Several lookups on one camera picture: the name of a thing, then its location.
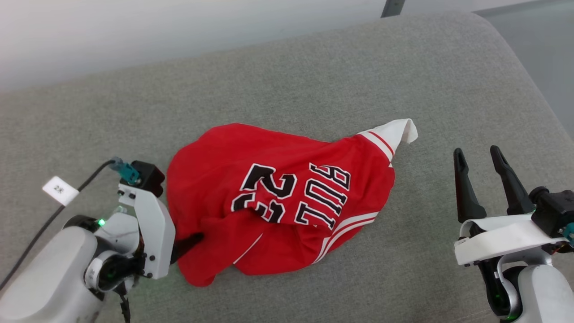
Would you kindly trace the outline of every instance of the floor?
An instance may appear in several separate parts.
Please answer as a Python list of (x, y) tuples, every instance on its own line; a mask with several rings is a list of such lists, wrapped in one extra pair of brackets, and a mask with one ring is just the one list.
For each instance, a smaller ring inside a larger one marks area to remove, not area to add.
[(477, 13), (504, 37), (574, 139), (574, 0)]

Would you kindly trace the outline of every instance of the black cable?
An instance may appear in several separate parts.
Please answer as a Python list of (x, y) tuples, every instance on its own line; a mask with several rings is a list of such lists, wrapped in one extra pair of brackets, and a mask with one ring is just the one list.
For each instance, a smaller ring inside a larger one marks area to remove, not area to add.
[[(106, 166), (113, 164), (113, 163), (115, 163), (114, 160), (108, 160), (107, 162), (103, 163), (100, 167), (98, 167), (98, 169), (90, 177), (88, 177), (88, 179), (86, 179), (86, 181), (82, 185), (80, 185), (80, 187), (78, 188), (78, 192), (81, 192), (86, 186), (88, 186), (88, 184), (90, 184), (92, 182), (92, 180), (94, 180), (94, 178), (96, 178), (96, 176), (98, 176), (98, 174), (104, 168), (106, 168)], [(38, 241), (38, 239), (40, 238), (42, 233), (44, 233), (44, 231), (46, 231), (46, 229), (52, 223), (52, 221), (54, 221), (54, 219), (58, 216), (58, 214), (60, 214), (64, 209), (65, 209), (64, 205), (58, 207), (58, 209), (54, 212), (54, 214), (46, 221), (46, 223), (44, 223), (42, 228), (40, 228), (38, 233), (36, 233), (36, 235), (32, 239), (32, 242), (30, 242), (30, 244), (26, 247), (26, 250), (24, 250), (24, 252), (20, 256), (20, 258), (18, 259), (18, 261), (16, 262), (14, 267), (12, 267), (12, 269), (10, 270), (10, 272), (8, 273), (6, 278), (4, 278), (4, 280), (2, 281), (2, 284), (0, 284), (0, 291), (2, 289), (4, 289), (6, 284), (8, 284), (8, 281), (10, 280), (10, 278), (12, 278), (12, 276), (16, 273), (16, 271), (18, 270), (18, 268), (20, 267), (20, 265), (22, 264), (22, 262), (24, 261), (24, 259), (28, 255), (28, 253), (30, 252), (30, 250), (32, 250), (32, 247), (35, 245), (36, 241)]]
[(127, 298), (125, 298), (122, 294), (119, 295), (119, 298), (122, 300), (119, 306), (122, 308), (123, 319), (126, 321), (126, 323), (130, 323), (131, 322), (130, 301)]

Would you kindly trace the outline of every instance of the gray couch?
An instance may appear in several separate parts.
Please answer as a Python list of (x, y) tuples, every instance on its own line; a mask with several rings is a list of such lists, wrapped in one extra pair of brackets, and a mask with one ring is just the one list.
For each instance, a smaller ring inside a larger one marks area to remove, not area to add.
[[(57, 208), (41, 191), (54, 175), (77, 187), (114, 155), (165, 170), (230, 122), (332, 141), (397, 118), (412, 118), (419, 139), (399, 147), (390, 199), (354, 239), (301, 271), (229, 268), (203, 289), (173, 266), (129, 295), (133, 322), (497, 322), (478, 269), (453, 255), (452, 152), (463, 148), (494, 215), (506, 200), (491, 144), (527, 190), (553, 191), (574, 186), (574, 145), (501, 36), (467, 13), (385, 18), (1, 96), (0, 276)], [(108, 216), (116, 185), (103, 172), (33, 254), (70, 216)], [(554, 263), (573, 282), (573, 257)], [(99, 321), (123, 322), (118, 303), (112, 295)]]

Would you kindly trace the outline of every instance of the white stripe trim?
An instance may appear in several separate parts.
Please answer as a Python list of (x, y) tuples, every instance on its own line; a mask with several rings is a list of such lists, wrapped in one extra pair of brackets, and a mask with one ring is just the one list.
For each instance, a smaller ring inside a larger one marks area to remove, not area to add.
[(325, 247), (329, 243), (329, 240), (335, 235), (335, 233), (337, 233), (339, 230), (343, 229), (345, 226), (352, 224), (352, 223), (356, 223), (356, 222), (360, 222), (360, 221), (364, 221), (364, 220), (368, 220), (368, 219), (373, 219), (373, 221), (375, 221), (375, 217), (377, 216), (377, 214), (379, 214), (379, 213), (378, 212), (372, 212), (372, 213), (363, 214), (361, 216), (350, 217), (350, 218), (345, 219), (344, 221), (341, 221), (337, 225), (335, 230), (333, 230), (333, 233), (331, 233), (331, 236), (323, 239), (323, 245), (321, 246), (321, 251), (319, 252), (319, 255), (317, 255), (317, 259), (315, 259), (315, 261), (313, 263), (316, 263), (319, 260), (321, 260), (321, 258), (323, 258), (323, 253), (326, 252)]
[(251, 246), (247, 250), (245, 250), (245, 252), (242, 255), (240, 255), (236, 261), (233, 262), (233, 264), (236, 264), (239, 261), (239, 259), (243, 258), (243, 256), (247, 253), (247, 251), (251, 250), (251, 248), (253, 248), (253, 246), (257, 243), (257, 241), (259, 241), (259, 239), (261, 239), (261, 236), (263, 236), (263, 233), (261, 233), (259, 235), (259, 237), (257, 237), (257, 239), (255, 239), (255, 241), (251, 244)]
[(379, 147), (379, 149), (383, 153), (385, 153), (385, 155), (389, 159), (389, 162), (391, 161), (391, 159), (393, 159), (393, 153), (391, 152), (391, 149), (389, 149), (389, 147), (387, 147), (387, 145), (385, 145), (385, 143), (383, 143), (381, 139), (377, 138), (374, 134), (369, 133), (367, 131), (359, 132), (359, 134), (368, 139), (369, 141), (371, 141), (373, 144), (377, 145), (377, 147)]
[(347, 233), (347, 232), (349, 232), (349, 231), (351, 231), (351, 230), (353, 230), (353, 229), (355, 229), (355, 228), (358, 228), (358, 227), (360, 227), (360, 226), (363, 226), (363, 225), (366, 225), (366, 224), (369, 224), (369, 223), (373, 223), (373, 222), (375, 222), (375, 219), (374, 219), (374, 218), (372, 218), (372, 219), (370, 219), (370, 220), (367, 220), (367, 221), (363, 221), (363, 222), (359, 222), (359, 223), (350, 225), (350, 226), (344, 228), (343, 230), (341, 230), (339, 233), (337, 233), (336, 236), (333, 237), (333, 239), (331, 239), (331, 241), (330, 241), (329, 244), (327, 245), (327, 249), (325, 249), (325, 252), (324, 252), (317, 260), (315, 260), (313, 263), (317, 263), (317, 262), (319, 262), (321, 259), (323, 259), (323, 257), (329, 252), (329, 249), (331, 249), (331, 247), (333, 246), (333, 244), (335, 243), (335, 241), (337, 241), (337, 239), (340, 238), (342, 235), (344, 235), (345, 233)]

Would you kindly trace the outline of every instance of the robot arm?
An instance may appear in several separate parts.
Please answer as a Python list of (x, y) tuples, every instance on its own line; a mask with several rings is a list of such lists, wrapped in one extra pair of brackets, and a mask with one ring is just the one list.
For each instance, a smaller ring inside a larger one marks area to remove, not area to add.
[(175, 246), (175, 228), (158, 199), (164, 175), (152, 164), (117, 159), (111, 168), (122, 180), (123, 206), (108, 220), (72, 217), (5, 291), (0, 322), (94, 322), (107, 293), (122, 298), (139, 278), (159, 279), (169, 265), (201, 240), (192, 236)]
[(574, 194), (550, 194), (539, 187), (528, 196), (500, 149), (492, 146), (491, 155), (509, 203), (507, 216), (486, 217), (468, 179), (462, 150), (454, 153), (462, 224), (455, 242), (457, 262), (479, 267), (490, 308), (501, 322), (571, 322), (574, 295), (562, 273), (552, 267), (552, 255), (572, 252)]

